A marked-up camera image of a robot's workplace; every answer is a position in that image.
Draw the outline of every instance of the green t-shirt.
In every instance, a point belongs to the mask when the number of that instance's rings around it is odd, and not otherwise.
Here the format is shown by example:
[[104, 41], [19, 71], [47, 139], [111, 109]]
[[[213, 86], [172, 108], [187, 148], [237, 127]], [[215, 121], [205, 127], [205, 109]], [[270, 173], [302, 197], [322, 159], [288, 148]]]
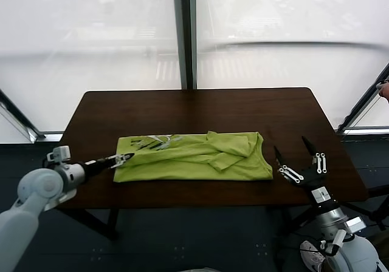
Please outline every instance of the green t-shirt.
[[121, 137], [116, 153], [135, 155], [116, 169], [114, 181], [271, 180], [262, 142], [257, 132]]

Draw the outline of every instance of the wire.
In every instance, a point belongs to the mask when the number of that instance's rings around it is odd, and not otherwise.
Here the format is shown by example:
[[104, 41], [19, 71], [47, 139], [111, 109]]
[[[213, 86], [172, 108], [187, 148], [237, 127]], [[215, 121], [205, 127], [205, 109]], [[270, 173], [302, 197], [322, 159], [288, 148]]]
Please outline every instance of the wire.
[[312, 237], [312, 236], [309, 236], [309, 235], [307, 235], [307, 234], [299, 234], [299, 233], [296, 233], [295, 231], [294, 231], [294, 232], [291, 232], [291, 234], [295, 234], [296, 236], [299, 236], [299, 237], [307, 237], [307, 238], [309, 238], [309, 239], [315, 240], [316, 242], [319, 242], [319, 241], [320, 241], [320, 239], [316, 239], [316, 238], [314, 238], [314, 237]]
[[297, 251], [310, 252], [310, 253], [321, 253], [321, 251], [319, 251], [319, 250], [304, 250], [304, 249], [300, 249], [300, 248], [294, 248], [292, 246], [281, 246], [281, 250], [282, 249], [290, 249], [290, 250], [297, 250]]

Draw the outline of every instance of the dark brown table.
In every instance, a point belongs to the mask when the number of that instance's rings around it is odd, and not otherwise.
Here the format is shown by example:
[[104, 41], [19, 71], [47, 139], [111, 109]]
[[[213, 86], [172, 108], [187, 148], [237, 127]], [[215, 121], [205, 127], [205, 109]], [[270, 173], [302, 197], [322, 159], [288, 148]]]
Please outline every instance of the dark brown table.
[[[72, 161], [115, 154], [119, 137], [255, 132], [277, 170], [273, 146], [296, 170], [311, 164], [301, 136], [327, 156], [327, 187], [341, 202], [368, 198], [358, 173], [308, 88], [87, 92], [61, 140]], [[114, 183], [113, 171], [92, 178], [61, 209], [177, 206], [301, 205], [304, 192], [274, 172], [273, 181], [150, 181]]]

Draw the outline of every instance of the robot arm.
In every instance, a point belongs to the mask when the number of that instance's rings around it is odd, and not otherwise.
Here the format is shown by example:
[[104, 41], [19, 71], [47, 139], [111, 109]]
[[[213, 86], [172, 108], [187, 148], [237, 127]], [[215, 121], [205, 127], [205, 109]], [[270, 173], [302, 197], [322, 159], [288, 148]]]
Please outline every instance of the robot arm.
[[86, 163], [67, 164], [68, 146], [47, 155], [53, 169], [37, 169], [26, 174], [18, 186], [18, 199], [0, 214], [0, 271], [11, 272], [38, 229], [38, 216], [73, 198], [77, 186], [107, 168], [115, 168], [134, 154], [113, 155]]
[[366, 228], [360, 217], [349, 219], [340, 205], [325, 187], [327, 161], [324, 153], [305, 137], [303, 142], [312, 156], [312, 166], [300, 172], [288, 167], [275, 147], [280, 165], [278, 172], [296, 187], [302, 188], [309, 198], [322, 235], [320, 251], [335, 272], [388, 272], [374, 246], [365, 238], [356, 235]]

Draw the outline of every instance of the glass wall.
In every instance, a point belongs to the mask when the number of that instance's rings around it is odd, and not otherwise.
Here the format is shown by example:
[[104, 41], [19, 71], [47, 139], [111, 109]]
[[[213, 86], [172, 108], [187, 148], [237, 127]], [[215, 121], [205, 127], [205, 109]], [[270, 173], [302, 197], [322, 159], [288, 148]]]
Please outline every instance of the glass wall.
[[387, 0], [197, 0], [198, 88], [309, 87], [334, 128], [389, 61]]
[[1, 2], [1, 89], [40, 131], [89, 90], [181, 88], [173, 0]]

